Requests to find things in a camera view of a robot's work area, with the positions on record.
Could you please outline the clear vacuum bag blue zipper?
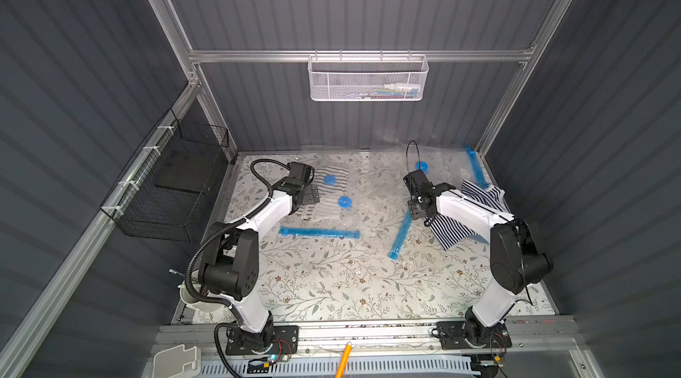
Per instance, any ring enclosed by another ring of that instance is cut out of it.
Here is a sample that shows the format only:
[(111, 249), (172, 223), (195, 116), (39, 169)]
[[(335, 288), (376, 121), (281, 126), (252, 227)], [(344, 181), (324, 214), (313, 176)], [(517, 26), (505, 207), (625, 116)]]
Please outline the clear vacuum bag blue zipper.
[(413, 220), (402, 195), (354, 192), (350, 228), (360, 230), (362, 246), (390, 260), (397, 261)]

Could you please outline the blue white striped garment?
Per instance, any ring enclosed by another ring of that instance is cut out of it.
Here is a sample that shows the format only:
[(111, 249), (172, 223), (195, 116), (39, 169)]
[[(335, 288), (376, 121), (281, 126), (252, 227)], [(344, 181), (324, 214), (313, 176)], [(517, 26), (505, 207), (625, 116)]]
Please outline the blue white striped garment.
[(437, 215), (426, 220), (444, 250), (465, 239), (491, 242), (491, 229), (509, 222), (513, 214), (504, 202), (505, 191), (480, 188), (468, 180), (461, 188), (441, 193), (436, 199)]

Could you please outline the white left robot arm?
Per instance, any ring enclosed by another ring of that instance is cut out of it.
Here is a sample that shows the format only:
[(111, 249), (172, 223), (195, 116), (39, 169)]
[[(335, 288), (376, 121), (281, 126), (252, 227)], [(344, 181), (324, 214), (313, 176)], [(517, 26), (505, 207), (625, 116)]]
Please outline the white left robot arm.
[(230, 223), (216, 222), (187, 266), (184, 284), (202, 303), (230, 310), (240, 329), (261, 334), (271, 313), (257, 296), (260, 237), (306, 204), (315, 170), (305, 163), (258, 159), (250, 171), (266, 187), (264, 198)]

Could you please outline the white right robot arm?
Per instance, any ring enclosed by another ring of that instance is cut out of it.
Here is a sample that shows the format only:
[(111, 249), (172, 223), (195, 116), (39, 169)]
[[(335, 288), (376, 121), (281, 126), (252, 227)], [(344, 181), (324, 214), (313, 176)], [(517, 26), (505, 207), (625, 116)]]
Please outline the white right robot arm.
[(423, 170), (404, 176), (412, 219), (424, 219), (444, 248), (478, 236), (489, 244), (491, 282), (466, 312), (466, 325), (473, 331), (499, 324), (535, 285), (553, 270), (553, 260), (535, 238), (532, 226), (514, 216), (491, 190), (455, 188), (433, 184)]

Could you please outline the blue valve cap on bag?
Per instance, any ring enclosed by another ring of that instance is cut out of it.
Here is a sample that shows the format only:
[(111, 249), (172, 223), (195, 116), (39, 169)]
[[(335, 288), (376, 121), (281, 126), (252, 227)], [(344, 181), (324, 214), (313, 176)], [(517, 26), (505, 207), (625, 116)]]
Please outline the blue valve cap on bag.
[(352, 200), (347, 196), (342, 196), (339, 198), (338, 204), (342, 209), (349, 209), (352, 207)]

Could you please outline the black white striped garment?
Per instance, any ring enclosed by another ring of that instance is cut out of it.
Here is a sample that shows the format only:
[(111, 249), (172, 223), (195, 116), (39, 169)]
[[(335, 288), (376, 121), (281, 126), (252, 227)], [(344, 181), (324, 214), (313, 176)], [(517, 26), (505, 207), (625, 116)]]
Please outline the black white striped garment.
[(319, 202), (310, 206), (313, 221), (334, 220), (343, 210), (341, 199), (346, 196), (349, 171), (338, 166), (326, 166), (316, 170), (314, 183), (319, 191)]

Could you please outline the blue round valve cap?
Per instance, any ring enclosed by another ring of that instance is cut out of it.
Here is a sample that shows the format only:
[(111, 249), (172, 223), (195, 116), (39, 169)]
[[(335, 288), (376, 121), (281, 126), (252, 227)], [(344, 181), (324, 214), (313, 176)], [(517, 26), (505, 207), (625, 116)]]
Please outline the blue round valve cap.
[(422, 171), (423, 171), (424, 173), (426, 173), (426, 174), (428, 173), (428, 168), (429, 168), (428, 164), (425, 163), (424, 161), (418, 161), (418, 162), (416, 163), (416, 169), (417, 169), (417, 170), (422, 170)]

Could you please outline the white pen cup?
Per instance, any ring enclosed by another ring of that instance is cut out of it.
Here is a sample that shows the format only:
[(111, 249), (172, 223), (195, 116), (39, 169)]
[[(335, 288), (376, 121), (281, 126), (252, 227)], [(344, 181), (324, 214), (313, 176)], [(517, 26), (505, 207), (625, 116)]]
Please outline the white pen cup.
[(211, 303), (205, 303), (192, 296), (187, 289), (186, 284), (181, 283), (177, 286), (177, 288), (179, 291), (180, 300), (186, 305), (186, 307), (195, 311), (205, 311), (211, 307)]

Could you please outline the orange pencil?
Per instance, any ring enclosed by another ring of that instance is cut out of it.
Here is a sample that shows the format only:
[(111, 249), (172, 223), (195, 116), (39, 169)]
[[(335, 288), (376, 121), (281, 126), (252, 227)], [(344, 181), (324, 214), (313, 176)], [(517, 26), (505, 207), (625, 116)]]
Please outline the orange pencil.
[(339, 365), (337, 367), (336, 374), (334, 376), (335, 378), (342, 378), (344, 376), (345, 370), (349, 363), (349, 356), (351, 355), (352, 349), (353, 349), (352, 344), (347, 343), (342, 353), (342, 358), (340, 359)]

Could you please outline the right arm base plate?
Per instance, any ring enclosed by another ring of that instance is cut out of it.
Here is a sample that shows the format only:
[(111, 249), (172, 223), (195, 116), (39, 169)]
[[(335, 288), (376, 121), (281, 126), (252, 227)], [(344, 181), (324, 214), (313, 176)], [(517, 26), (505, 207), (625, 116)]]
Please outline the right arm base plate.
[(431, 330), (444, 350), (499, 349), (513, 346), (503, 322), (493, 328), (484, 328), (475, 321), (440, 321)]

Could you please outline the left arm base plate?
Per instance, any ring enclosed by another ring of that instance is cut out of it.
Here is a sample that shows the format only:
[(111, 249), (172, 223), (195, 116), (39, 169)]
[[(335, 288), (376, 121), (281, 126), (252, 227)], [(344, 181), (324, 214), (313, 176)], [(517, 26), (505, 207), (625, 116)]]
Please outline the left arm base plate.
[(226, 332), (225, 354), (229, 356), (296, 354), (300, 328), (298, 326), (266, 326), (259, 334), (249, 333), (240, 328)]

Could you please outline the white plastic bracket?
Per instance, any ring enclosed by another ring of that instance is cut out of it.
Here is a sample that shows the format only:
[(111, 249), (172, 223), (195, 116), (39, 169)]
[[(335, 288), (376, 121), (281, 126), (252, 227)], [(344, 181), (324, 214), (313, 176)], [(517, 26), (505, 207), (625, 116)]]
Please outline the white plastic bracket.
[(152, 378), (193, 378), (201, 369), (201, 349), (180, 344), (154, 355)]

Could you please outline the aluminium corner frame post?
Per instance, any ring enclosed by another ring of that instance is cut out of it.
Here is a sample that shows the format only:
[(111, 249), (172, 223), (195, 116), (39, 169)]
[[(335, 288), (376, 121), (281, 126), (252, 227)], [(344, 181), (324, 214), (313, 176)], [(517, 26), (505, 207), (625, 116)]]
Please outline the aluminium corner frame post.
[(515, 72), (507, 86), (505, 94), (500, 99), (500, 103), (498, 103), (491, 120), (489, 120), (489, 124), (482, 133), (479, 143), (475, 147), (475, 150), (480, 154), (480, 157), (485, 158), (487, 153), (491, 150), (498, 134), (502, 130), (525, 86), (530, 81), (532, 74), (542, 60), (544, 53), (549, 44), (551, 44), (557, 29), (565, 18), (573, 1), (574, 0), (553, 0), (546, 17), (539, 26), (537, 33), (528, 48), (528, 58), (521, 61), (518, 70)]

